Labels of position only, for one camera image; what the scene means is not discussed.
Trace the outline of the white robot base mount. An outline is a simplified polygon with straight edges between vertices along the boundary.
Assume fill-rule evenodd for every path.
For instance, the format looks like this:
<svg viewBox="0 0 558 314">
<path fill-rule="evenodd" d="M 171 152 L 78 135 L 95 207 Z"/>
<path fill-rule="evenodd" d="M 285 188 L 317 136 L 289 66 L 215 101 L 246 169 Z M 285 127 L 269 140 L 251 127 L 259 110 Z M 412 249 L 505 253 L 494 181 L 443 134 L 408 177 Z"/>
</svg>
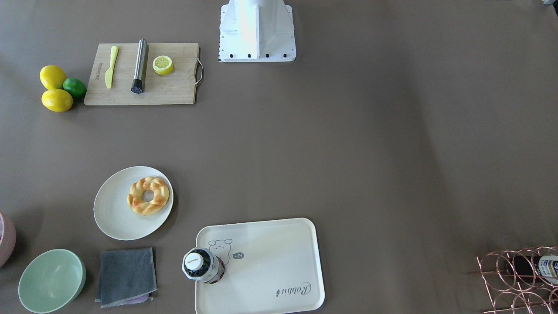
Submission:
<svg viewBox="0 0 558 314">
<path fill-rule="evenodd" d="M 293 10 L 283 0 L 230 0 L 221 6 L 220 62 L 296 59 Z"/>
</svg>

